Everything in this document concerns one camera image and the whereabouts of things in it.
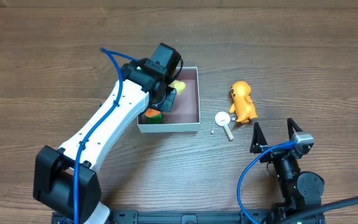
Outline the white plush duck toy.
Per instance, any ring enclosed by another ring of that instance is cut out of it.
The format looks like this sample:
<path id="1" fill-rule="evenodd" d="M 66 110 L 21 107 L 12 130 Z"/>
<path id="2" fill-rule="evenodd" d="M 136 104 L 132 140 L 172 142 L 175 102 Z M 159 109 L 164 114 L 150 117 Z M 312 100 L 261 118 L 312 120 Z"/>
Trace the white plush duck toy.
<path id="1" fill-rule="evenodd" d="M 177 94 L 181 95 L 184 90 L 186 89 L 186 83 L 183 81 L 175 80 L 171 84 L 169 84 L 169 87 L 176 89 Z M 157 111 L 155 109 L 149 108 L 145 112 L 145 116 L 148 118 L 154 118 L 161 115 L 161 111 Z"/>

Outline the orange rubber dog toy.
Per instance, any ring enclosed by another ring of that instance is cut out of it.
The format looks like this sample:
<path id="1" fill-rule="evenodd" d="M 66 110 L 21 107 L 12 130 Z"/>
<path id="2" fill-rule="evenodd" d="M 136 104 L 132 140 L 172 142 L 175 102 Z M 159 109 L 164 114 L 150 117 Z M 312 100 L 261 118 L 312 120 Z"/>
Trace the orange rubber dog toy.
<path id="1" fill-rule="evenodd" d="M 245 81 L 235 82 L 230 89 L 233 103 L 229 112 L 236 114 L 236 122 L 238 123 L 248 123 L 258 117 L 250 97 L 251 91 L 250 85 Z"/>

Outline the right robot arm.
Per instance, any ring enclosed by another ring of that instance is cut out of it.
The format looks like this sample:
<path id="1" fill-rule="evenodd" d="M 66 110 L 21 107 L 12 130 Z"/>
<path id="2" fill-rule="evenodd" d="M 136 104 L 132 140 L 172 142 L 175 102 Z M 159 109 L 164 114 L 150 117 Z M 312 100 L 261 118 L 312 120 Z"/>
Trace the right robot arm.
<path id="1" fill-rule="evenodd" d="M 295 145 L 289 149 L 276 149 L 264 155 L 259 162 L 273 164 L 283 196 L 266 214 L 264 223 L 275 223 L 296 213 L 321 205 L 324 180 L 314 172 L 302 172 L 298 160 L 309 153 L 314 138 L 304 132 L 292 118 L 287 119 L 288 137 Z"/>

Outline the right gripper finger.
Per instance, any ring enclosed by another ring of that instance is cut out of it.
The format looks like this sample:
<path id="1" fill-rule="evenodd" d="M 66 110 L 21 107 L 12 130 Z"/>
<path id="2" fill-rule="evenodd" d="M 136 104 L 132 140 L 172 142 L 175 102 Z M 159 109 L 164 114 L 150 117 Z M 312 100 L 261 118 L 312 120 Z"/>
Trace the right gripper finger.
<path id="1" fill-rule="evenodd" d="M 292 118 L 287 119 L 288 137 L 290 140 L 295 140 L 298 137 L 298 133 L 302 133 L 303 130 L 296 124 Z"/>
<path id="2" fill-rule="evenodd" d="M 266 139 L 260 128 L 259 123 L 255 122 L 253 128 L 252 142 L 250 146 L 250 153 L 261 154 L 264 151 L 266 151 L 268 147 L 269 145 L 266 142 Z"/>

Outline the white square cardboard box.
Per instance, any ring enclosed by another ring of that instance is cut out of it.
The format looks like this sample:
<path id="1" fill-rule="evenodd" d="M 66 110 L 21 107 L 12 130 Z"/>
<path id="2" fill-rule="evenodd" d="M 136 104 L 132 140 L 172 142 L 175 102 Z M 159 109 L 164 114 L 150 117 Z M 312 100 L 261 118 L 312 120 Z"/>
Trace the white square cardboard box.
<path id="1" fill-rule="evenodd" d="M 141 133 L 177 133 L 197 132 L 200 127 L 200 96 L 198 68 L 183 67 L 178 76 L 186 84 L 184 92 L 176 94 L 172 109 L 162 113 L 158 124 L 146 122 L 145 115 L 137 117 L 137 126 Z"/>

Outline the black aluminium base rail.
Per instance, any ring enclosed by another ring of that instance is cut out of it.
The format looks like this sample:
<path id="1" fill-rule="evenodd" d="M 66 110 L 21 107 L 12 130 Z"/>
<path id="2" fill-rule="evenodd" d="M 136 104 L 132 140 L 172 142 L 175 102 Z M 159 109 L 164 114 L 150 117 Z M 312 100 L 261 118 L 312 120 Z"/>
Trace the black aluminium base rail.
<path id="1" fill-rule="evenodd" d="M 251 209 L 248 210 L 252 218 L 258 223 L 273 223 L 269 220 L 270 210 L 267 209 Z M 53 212 L 51 217 L 52 224 L 58 223 L 73 223 L 72 220 L 64 218 L 60 213 Z M 231 223 L 231 224 L 246 224 L 252 223 L 244 215 L 243 211 L 209 211 L 209 212 L 138 212 L 137 210 L 112 210 L 106 223 L 118 224 L 185 224 L 185 223 Z M 317 223 L 325 224 L 324 215 L 316 215 L 303 219 L 298 219 L 292 223 Z"/>

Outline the white wooden rattle drum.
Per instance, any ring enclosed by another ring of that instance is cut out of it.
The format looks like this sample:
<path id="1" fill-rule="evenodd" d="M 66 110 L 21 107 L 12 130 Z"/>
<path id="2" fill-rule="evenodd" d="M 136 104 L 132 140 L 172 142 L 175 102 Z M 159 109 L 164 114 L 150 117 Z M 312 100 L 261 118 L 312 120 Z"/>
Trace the white wooden rattle drum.
<path id="1" fill-rule="evenodd" d="M 232 132 L 228 126 L 230 121 L 231 121 L 231 116 L 227 112 L 220 111 L 220 112 L 216 113 L 216 115 L 214 117 L 213 127 L 211 129 L 211 134 L 214 134 L 214 127 L 219 126 L 219 127 L 222 127 L 223 130 L 225 131 L 228 140 L 233 141 L 234 135 L 232 134 Z"/>

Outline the green round plastic cap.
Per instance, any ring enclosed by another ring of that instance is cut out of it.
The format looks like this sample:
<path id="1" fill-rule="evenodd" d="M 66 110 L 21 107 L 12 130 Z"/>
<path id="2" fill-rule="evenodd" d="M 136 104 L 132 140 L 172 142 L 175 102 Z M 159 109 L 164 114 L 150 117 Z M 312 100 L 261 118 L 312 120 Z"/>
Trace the green round plastic cap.
<path id="1" fill-rule="evenodd" d="M 162 114 L 146 116 L 145 120 L 146 120 L 147 124 L 159 124 L 162 121 Z"/>

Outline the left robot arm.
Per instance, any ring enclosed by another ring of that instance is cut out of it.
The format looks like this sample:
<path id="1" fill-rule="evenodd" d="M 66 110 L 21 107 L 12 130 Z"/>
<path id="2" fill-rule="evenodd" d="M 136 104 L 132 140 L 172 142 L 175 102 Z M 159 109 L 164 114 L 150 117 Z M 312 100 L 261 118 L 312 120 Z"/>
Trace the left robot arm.
<path id="1" fill-rule="evenodd" d="M 169 112 L 176 90 L 170 84 L 182 59 L 132 60 L 117 66 L 118 81 L 89 121 L 58 149 L 44 146 L 35 158 L 33 197 L 73 223 L 107 223 L 98 172 L 124 130 L 152 108 Z"/>

